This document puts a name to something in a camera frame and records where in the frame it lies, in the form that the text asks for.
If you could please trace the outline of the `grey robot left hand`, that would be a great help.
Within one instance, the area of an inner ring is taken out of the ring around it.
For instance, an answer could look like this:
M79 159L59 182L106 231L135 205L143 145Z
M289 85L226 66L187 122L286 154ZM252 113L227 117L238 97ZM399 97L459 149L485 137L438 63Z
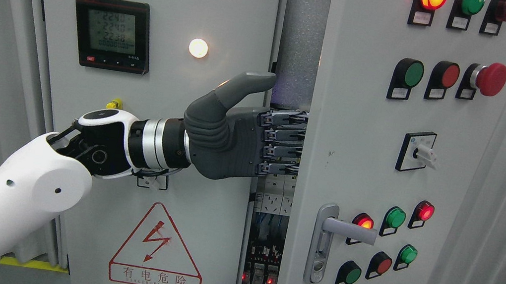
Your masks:
M183 122L199 173L213 180L298 174L309 113L238 106L275 82L273 73L243 72L187 107Z

